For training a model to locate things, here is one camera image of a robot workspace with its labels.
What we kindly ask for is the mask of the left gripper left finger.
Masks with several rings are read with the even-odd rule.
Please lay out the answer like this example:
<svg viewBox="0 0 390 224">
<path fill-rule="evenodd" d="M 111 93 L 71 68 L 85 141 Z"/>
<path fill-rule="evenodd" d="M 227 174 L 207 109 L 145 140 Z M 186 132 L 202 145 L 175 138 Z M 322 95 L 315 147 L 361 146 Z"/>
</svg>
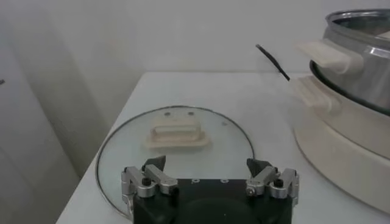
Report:
<svg viewBox="0 0 390 224">
<path fill-rule="evenodd" d="M 129 197 L 150 198 L 158 192 L 173 196 L 179 191 L 179 181 L 163 172 L 166 157 L 148 159 L 141 169 L 135 166 L 125 167 L 121 172 L 121 193 Z"/>
</svg>

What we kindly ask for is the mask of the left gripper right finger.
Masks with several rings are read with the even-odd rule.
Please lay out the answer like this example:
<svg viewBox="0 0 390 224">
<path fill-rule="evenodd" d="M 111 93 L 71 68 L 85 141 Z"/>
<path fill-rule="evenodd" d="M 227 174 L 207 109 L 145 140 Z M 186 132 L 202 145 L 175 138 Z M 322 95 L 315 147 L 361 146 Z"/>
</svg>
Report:
<svg viewBox="0 0 390 224">
<path fill-rule="evenodd" d="M 294 169 L 282 172 L 267 161 L 249 158 L 246 161 L 251 177 L 246 180 L 246 194 L 261 196 L 268 191 L 272 198 L 298 198 L 299 174 Z"/>
</svg>

